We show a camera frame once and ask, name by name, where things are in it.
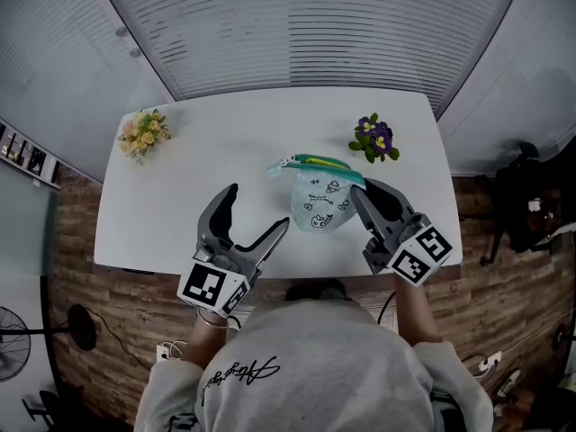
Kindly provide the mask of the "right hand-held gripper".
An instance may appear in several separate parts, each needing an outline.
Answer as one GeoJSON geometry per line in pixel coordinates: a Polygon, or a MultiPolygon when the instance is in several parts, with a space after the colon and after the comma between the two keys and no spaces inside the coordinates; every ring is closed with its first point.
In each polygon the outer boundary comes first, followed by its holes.
{"type": "Polygon", "coordinates": [[[364,248],[364,259],[374,275],[389,270],[421,286],[453,253],[452,244],[427,215],[413,215],[400,191],[372,178],[364,182],[365,189],[353,186],[350,190],[352,203],[373,236],[364,248]],[[401,223],[383,228],[383,220],[401,223]]]}

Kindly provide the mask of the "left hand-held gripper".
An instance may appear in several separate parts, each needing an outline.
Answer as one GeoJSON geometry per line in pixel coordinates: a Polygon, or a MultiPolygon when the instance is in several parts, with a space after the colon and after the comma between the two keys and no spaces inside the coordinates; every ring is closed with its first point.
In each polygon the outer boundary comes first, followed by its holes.
{"type": "MultiPolygon", "coordinates": [[[[225,248],[234,246],[230,239],[232,206],[239,186],[230,184],[220,191],[202,212],[197,224],[197,242],[225,248]]],[[[248,247],[235,245],[238,256],[219,254],[210,246],[199,246],[186,262],[180,276],[177,297],[199,310],[227,318],[254,287],[264,263],[289,229],[290,219],[276,221],[248,247]]]]}

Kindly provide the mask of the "light blue zip pouch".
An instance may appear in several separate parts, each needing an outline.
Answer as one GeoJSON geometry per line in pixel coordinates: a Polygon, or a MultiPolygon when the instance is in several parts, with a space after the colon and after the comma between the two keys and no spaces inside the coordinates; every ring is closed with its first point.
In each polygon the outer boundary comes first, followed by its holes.
{"type": "Polygon", "coordinates": [[[356,215],[351,189],[364,189],[364,177],[346,162],[333,157],[295,154],[272,163],[267,172],[280,176],[293,169],[292,216],[300,230],[330,233],[356,215]]]}

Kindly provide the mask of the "person's left forearm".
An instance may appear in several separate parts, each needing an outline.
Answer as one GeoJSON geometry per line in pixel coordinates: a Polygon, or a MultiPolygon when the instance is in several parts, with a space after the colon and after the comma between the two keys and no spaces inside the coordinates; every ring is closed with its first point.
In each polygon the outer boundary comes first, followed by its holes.
{"type": "Polygon", "coordinates": [[[223,317],[206,310],[197,310],[181,360],[205,369],[224,347],[228,328],[229,323],[223,317]]]}

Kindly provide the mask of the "person's right forearm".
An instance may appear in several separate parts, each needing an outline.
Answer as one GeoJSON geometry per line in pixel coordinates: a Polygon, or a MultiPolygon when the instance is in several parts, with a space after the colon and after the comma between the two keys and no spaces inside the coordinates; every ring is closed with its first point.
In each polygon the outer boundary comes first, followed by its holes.
{"type": "Polygon", "coordinates": [[[418,343],[442,342],[425,289],[415,287],[397,275],[394,287],[400,336],[413,347],[418,343]]]}

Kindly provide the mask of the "purple flower pot plant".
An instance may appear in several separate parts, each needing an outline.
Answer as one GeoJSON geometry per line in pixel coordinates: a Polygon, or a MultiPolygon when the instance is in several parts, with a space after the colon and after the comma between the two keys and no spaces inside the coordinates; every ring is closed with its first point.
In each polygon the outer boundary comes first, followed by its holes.
{"type": "Polygon", "coordinates": [[[348,142],[348,148],[361,152],[370,164],[387,159],[397,161],[401,155],[393,146],[392,128],[385,121],[380,121],[376,112],[358,120],[355,139],[348,142]]]}

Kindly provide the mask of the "person's legs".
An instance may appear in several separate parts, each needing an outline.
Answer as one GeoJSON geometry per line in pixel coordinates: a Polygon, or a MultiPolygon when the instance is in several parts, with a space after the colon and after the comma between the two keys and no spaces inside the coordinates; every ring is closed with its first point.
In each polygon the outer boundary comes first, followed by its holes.
{"type": "Polygon", "coordinates": [[[286,302],[301,300],[337,300],[348,301],[346,287],[337,279],[307,280],[291,286],[285,296],[286,302]]]}

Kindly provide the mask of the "yellow flower bouquet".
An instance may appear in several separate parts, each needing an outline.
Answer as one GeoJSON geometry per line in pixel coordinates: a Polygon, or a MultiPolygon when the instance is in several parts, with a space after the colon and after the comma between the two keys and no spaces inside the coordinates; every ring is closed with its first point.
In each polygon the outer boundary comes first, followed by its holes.
{"type": "Polygon", "coordinates": [[[121,152],[127,158],[143,165],[155,147],[171,140],[172,136],[166,124],[166,116],[158,109],[140,110],[121,127],[121,133],[116,139],[121,152]]]}

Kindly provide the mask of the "black office chair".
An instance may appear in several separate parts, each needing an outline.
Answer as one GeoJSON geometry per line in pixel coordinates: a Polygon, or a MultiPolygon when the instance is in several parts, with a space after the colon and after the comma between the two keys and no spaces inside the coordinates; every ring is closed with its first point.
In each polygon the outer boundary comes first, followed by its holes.
{"type": "Polygon", "coordinates": [[[503,235],[516,253],[537,251],[545,239],[576,222],[576,137],[554,157],[540,161],[536,146],[519,144],[517,157],[493,178],[477,175],[474,182],[490,197],[491,217],[496,222],[492,249],[481,259],[481,265],[494,263],[503,235]],[[546,201],[554,213],[547,229],[532,229],[528,222],[527,203],[535,198],[546,201]]]}

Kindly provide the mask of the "person's grey sweatshirt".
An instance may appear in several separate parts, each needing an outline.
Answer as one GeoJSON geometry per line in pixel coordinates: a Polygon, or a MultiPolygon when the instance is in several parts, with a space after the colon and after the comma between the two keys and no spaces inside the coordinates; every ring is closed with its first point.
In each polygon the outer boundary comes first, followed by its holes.
{"type": "Polygon", "coordinates": [[[491,432],[486,391],[447,342],[411,345],[349,301],[250,317],[206,365],[153,366],[135,432],[491,432]]]}

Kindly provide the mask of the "brown plush toy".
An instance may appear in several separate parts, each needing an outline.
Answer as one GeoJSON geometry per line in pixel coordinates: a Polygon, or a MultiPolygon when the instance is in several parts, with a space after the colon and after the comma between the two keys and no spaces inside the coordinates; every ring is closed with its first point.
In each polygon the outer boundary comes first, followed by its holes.
{"type": "Polygon", "coordinates": [[[528,222],[533,230],[546,230],[554,223],[554,213],[546,205],[546,201],[535,198],[527,203],[528,222]]]}

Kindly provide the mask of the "black floor fan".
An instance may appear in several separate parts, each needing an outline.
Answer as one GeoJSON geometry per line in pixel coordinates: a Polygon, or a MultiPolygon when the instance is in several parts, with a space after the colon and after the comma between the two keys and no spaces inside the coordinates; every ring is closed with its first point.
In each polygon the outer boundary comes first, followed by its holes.
{"type": "Polygon", "coordinates": [[[95,348],[95,324],[88,310],[75,304],[67,311],[67,320],[55,328],[26,326],[16,313],[0,306],[0,383],[16,377],[27,365],[32,352],[32,336],[52,337],[69,334],[77,347],[95,348]]]}

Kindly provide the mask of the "white shelf unit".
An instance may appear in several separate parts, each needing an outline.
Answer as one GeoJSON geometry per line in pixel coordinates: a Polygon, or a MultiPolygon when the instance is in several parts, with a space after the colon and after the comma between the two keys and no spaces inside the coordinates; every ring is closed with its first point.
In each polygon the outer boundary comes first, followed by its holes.
{"type": "Polygon", "coordinates": [[[20,132],[0,121],[0,164],[26,176],[40,187],[59,192],[59,160],[20,132]]]}

